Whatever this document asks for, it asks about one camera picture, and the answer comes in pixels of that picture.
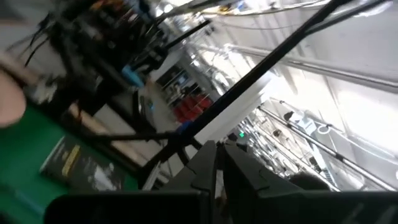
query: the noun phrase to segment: wire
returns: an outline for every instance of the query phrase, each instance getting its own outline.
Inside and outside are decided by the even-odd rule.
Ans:
[[[205,11],[201,11],[201,10],[197,10],[197,9],[190,9],[190,8],[186,8],[186,9],[179,9],[179,8],[177,8],[178,10],[181,10],[180,12],[174,12],[174,10],[173,11],[171,11],[171,12],[168,12],[168,13],[165,13],[165,14],[162,14],[161,16],[159,16],[159,17],[157,17],[156,19],[157,20],[160,20],[160,19],[162,19],[162,20],[164,20],[164,19],[166,19],[166,18],[169,18],[169,17],[174,17],[174,16],[180,16],[180,15],[184,15],[184,14],[188,14],[188,13],[196,13],[196,12],[200,12],[200,13],[202,13],[203,15],[216,15],[216,16],[260,16],[260,15],[264,15],[264,14],[273,14],[273,13],[277,13],[277,12],[284,12],[284,11],[289,11],[289,10],[293,10],[293,9],[298,9],[298,8],[301,8],[301,7],[306,7],[306,6],[311,6],[311,5],[313,5],[313,4],[318,4],[318,3],[321,3],[321,2],[324,2],[325,0],[317,0],[317,1],[312,1],[312,2],[305,2],[305,3],[299,3],[299,4],[293,4],[293,5],[290,5],[290,6],[284,6],[284,8],[283,9],[275,9],[275,8],[269,8],[269,9],[266,9],[266,10],[264,10],[264,11],[261,11],[261,12],[253,12],[253,11],[249,11],[249,12],[246,12],[246,13],[240,13],[240,14],[233,14],[233,13],[222,13],[222,12],[205,12]]]
[[[35,49],[32,51],[32,53],[30,53],[29,57],[27,58],[26,62],[25,62],[25,67],[29,64],[30,60],[32,60],[33,55],[36,53],[36,51],[43,46],[47,41],[49,40],[49,38],[47,37],[45,40],[43,40],[41,43],[38,44],[38,46],[35,47]]]
[[[330,132],[330,125],[328,125],[328,124],[321,124],[318,128],[317,128],[317,131],[318,131],[318,133],[319,134],[329,134],[329,132]]]
[[[317,4],[320,2],[323,2],[324,0],[318,0],[318,1],[312,1],[312,2],[305,2],[305,3],[300,3],[300,4],[294,4],[291,6],[285,6],[283,9],[266,9],[262,12],[249,12],[249,13],[222,13],[222,12],[201,12],[204,15],[217,15],[217,16],[260,16],[260,15],[266,15],[266,14],[273,14],[273,13],[277,13],[277,12],[284,12],[284,11],[289,11],[289,10],[293,10],[293,9],[298,9],[301,7],[305,7],[305,6],[311,6],[313,4]]]
[[[29,46],[28,47],[32,47],[33,43],[38,40],[42,35],[43,35],[43,29],[39,29],[38,31],[36,31],[33,36],[32,36],[32,40],[30,40],[29,42]]]
[[[218,22],[218,21],[213,21],[213,23],[218,23],[218,24],[222,24],[224,26],[234,27],[234,28],[237,28],[237,29],[247,29],[247,30],[277,30],[277,29],[285,29],[285,28],[291,28],[291,27],[301,26],[302,25],[302,24],[294,24],[294,25],[291,25],[291,26],[276,27],[276,28],[262,28],[262,27],[254,28],[254,27],[236,26],[236,25],[228,24],[226,22]]]
[[[28,35],[24,38],[22,38],[21,40],[17,40],[16,42],[14,42],[13,44],[11,44],[9,47],[7,47],[6,52],[9,52],[10,50],[12,50],[13,48],[23,44],[24,42],[27,42],[29,39],[33,38],[35,34],[31,34]]]

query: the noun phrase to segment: black metal rod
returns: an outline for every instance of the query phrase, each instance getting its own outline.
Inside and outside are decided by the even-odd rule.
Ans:
[[[180,158],[182,164],[184,164],[184,166],[188,164],[189,158],[188,158],[188,155],[187,155],[187,153],[185,152],[185,149],[184,149],[184,148],[178,150],[178,151],[177,151],[177,155],[178,155],[178,158]]]
[[[163,21],[167,18],[174,17],[174,16],[179,16],[182,14],[187,14],[187,13],[196,13],[196,12],[201,12],[205,9],[208,9],[210,7],[215,7],[219,6],[223,0],[207,0],[203,2],[199,2],[197,4],[192,4],[193,1],[190,1],[186,4],[183,4],[182,6],[176,7],[172,9],[170,12],[163,13],[156,19],[158,21]]]
[[[211,21],[210,20],[206,20],[205,22],[202,22],[201,24],[197,25],[196,27],[186,31],[185,33],[183,33],[181,36],[177,37],[175,40],[171,41],[170,43],[168,43],[165,48],[168,50],[174,46],[176,46],[179,42],[181,42],[183,39],[191,36],[192,34],[194,34],[196,31],[204,28],[205,26],[207,26],[208,24],[210,24]]]
[[[290,37],[274,49],[265,59],[257,64],[247,75],[213,103],[201,116],[199,116],[186,130],[181,134],[180,144],[188,145],[193,137],[202,130],[208,123],[215,119],[223,110],[225,110],[233,101],[242,95],[251,85],[253,85],[263,74],[272,68],[285,54],[291,51],[302,39],[305,38],[306,31],[313,25],[323,21],[337,7],[346,4],[351,0],[331,0],[326,6],[320,9],[307,22],[299,27]],[[168,143],[160,152],[158,152],[147,164],[140,170],[144,178],[159,161],[166,161],[177,152],[178,148]]]
[[[139,134],[96,134],[86,138],[96,141],[133,141],[133,140],[162,140],[178,136],[175,132],[139,133]]]
[[[326,29],[330,26],[333,26],[339,22],[342,22],[346,19],[353,17],[353,16],[359,14],[360,12],[372,9],[386,1],[390,1],[390,0],[374,0],[374,1],[367,2],[363,5],[360,5],[358,7],[355,7],[354,9],[350,9],[348,11],[342,12],[341,14],[338,14],[337,16],[332,17],[331,19],[327,19],[323,22],[315,24],[313,27],[309,28],[308,31],[306,31],[305,35],[308,36],[308,35],[318,32],[318,31],[321,31],[323,29]]]

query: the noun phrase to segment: fluorescent light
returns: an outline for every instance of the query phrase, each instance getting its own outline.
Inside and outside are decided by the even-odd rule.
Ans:
[[[173,6],[170,5],[170,4],[167,4],[167,5],[164,7],[164,12],[168,13],[168,12],[170,12],[172,9],[173,9]]]
[[[160,16],[163,14],[163,11],[161,9],[156,9],[156,17]]]

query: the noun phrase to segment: blue object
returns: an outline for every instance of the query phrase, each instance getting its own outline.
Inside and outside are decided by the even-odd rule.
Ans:
[[[133,71],[131,69],[130,65],[126,65],[122,69],[122,74],[123,74],[124,77],[126,77],[130,81],[130,84],[138,86],[138,87],[144,87],[145,86],[144,82],[141,80],[141,78],[139,77],[138,73]]]
[[[244,1],[239,1],[238,2],[238,6],[236,6],[236,8],[241,11],[242,9],[244,9]]]
[[[190,124],[192,123],[192,121],[186,121],[184,123],[181,124],[181,126],[179,126],[176,130],[177,133],[181,133],[182,131],[184,131]]]

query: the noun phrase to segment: black equipment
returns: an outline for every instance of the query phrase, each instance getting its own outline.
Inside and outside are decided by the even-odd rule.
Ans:
[[[150,192],[66,195],[45,223],[216,223],[216,170],[223,167],[233,223],[397,223],[395,192],[306,191],[233,144],[207,142],[163,188]]]

